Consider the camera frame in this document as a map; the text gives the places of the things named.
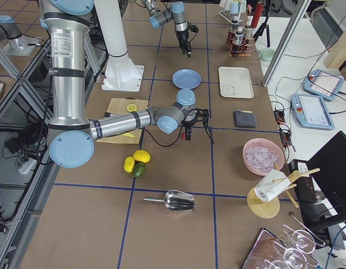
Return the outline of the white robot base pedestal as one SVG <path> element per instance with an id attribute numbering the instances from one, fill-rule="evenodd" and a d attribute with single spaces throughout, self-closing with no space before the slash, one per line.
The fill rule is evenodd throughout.
<path id="1" fill-rule="evenodd" d="M 135 65 L 128 55 L 118 1 L 97 0 L 94 6 L 109 56 L 102 89 L 140 91 L 144 66 Z"/>

